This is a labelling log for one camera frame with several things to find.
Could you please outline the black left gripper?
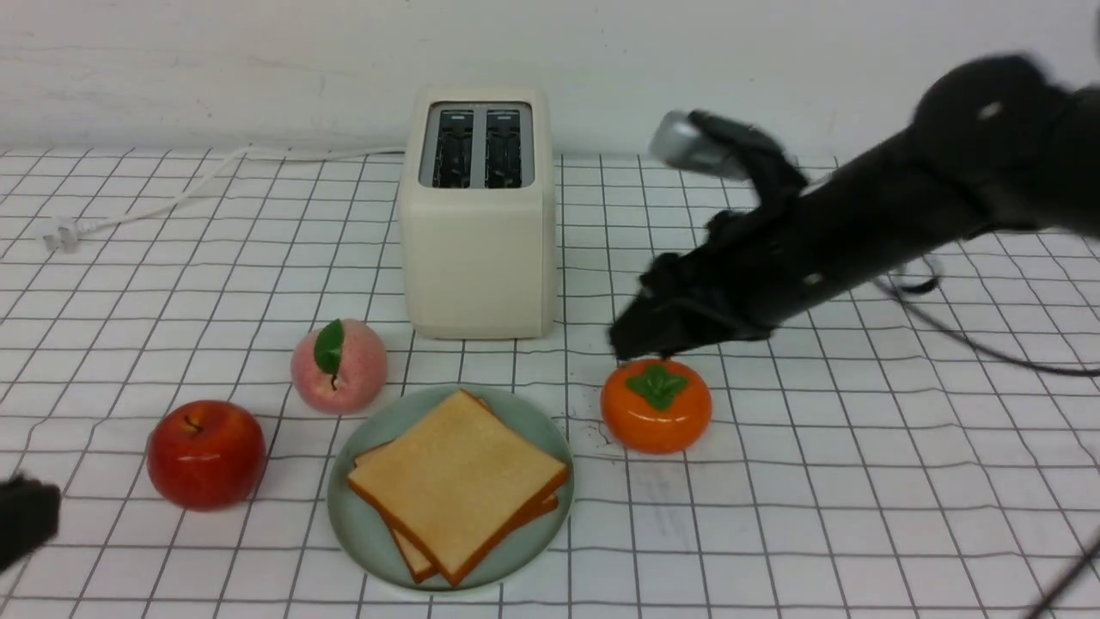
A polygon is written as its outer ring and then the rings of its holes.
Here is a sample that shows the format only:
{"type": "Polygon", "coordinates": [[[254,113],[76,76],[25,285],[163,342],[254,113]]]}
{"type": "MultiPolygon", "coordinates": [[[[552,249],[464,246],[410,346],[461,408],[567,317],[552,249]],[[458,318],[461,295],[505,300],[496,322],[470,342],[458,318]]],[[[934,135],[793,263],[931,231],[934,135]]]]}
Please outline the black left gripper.
{"type": "Polygon", "coordinates": [[[55,483],[28,475],[1,482],[1,571],[58,535],[62,494],[55,483]]]}

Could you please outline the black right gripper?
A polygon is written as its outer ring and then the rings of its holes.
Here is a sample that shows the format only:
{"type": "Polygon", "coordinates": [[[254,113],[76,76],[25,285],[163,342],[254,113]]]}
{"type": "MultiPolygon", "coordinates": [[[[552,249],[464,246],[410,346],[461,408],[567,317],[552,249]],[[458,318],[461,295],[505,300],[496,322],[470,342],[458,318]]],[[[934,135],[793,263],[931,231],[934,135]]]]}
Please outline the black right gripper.
{"type": "Polygon", "coordinates": [[[614,356],[671,358],[722,342],[765,340],[802,314],[804,285],[783,230],[781,215],[721,211],[698,247],[657,255],[608,328],[614,356]]]}

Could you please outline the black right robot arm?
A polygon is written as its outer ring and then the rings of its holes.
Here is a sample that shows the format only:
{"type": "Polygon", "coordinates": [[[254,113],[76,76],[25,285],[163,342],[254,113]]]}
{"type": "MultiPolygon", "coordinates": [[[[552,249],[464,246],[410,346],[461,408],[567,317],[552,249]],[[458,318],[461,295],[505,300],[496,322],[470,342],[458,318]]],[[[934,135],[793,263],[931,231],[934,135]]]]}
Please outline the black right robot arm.
{"type": "Polygon", "coordinates": [[[651,140],[680,172],[747,180],[698,247],[666,252],[608,331],[617,360],[769,338],[794,316],[953,242],[1062,228],[1097,236],[1097,86],[1049,81],[1023,55],[933,82],[910,125],[813,187],[774,139],[711,111],[671,111],[651,140]]]}

